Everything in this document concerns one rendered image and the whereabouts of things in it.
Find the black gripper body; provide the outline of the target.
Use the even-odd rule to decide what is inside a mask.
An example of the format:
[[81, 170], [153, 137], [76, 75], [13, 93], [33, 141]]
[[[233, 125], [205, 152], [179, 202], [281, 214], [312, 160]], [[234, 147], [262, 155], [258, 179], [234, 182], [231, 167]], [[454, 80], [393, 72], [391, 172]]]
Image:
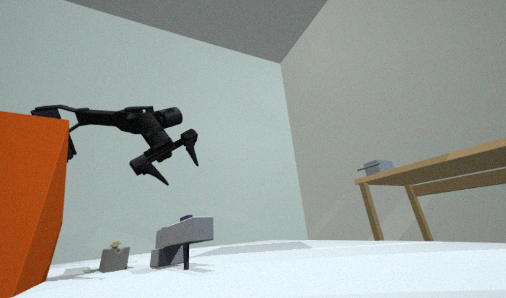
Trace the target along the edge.
[[195, 138], [197, 141], [198, 133], [194, 129], [189, 129], [181, 134], [181, 139], [173, 142], [161, 125], [155, 125], [147, 129], [142, 136], [154, 153], [148, 157], [142, 154], [129, 162], [129, 165], [137, 175], [142, 173], [140, 170], [142, 166], [154, 162], [182, 145], [186, 146], [186, 142], [192, 138]]

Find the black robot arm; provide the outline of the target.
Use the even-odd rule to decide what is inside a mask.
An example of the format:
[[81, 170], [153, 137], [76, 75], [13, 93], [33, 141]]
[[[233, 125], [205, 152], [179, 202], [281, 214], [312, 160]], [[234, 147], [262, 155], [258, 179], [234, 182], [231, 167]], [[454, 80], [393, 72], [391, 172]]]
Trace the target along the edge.
[[[155, 125], [161, 125], [163, 129], [179, 125], [183, 121], [183, 115], [179, 108], [171, 107], [154, 111], [153, 106], [127, 107], [120, 111], [95, 110], [73, 108], [65, 105], [49, 105], [36, 107], [31, 111], [32, 115], [61, 119], [58, 109], [75, 112], [78, 123], [69, 129], [69, 145], [67, 163], [77, 154], [70, 137], [70, 132], [77, 127], [86, 125], [103, 125], [117, 127], [121, 131], [131, 134], [141, 134]], [[146, 112], [143, 112], [146, 110]]]

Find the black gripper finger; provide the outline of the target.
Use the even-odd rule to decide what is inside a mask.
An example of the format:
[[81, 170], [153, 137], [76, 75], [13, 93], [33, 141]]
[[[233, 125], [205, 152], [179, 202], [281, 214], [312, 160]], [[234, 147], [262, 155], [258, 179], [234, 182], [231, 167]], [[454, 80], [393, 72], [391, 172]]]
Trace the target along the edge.
[[166, 179], [162, 176], [162, 174], [154, 167], [154, 165], [150, 162], [140, 168], [143, 175], [150, 174], [154, 177], [158, 178], [160, 181], [165, 183], [166, 185], [169, 185]]
[[195, 138], [192, 138], [191, 140], [187, 141], [186, 142], [186, 151], [190, 154], [190, 156], [191, 156], [192, 160], [194, 161], [194, 163], [197, 166], [199, 166], [198, 160], [197, 160], [197, 157], [196, 157], [196, 153], [195, 153], [195, 150], [194, 150], [195, 142], [196, 142]]

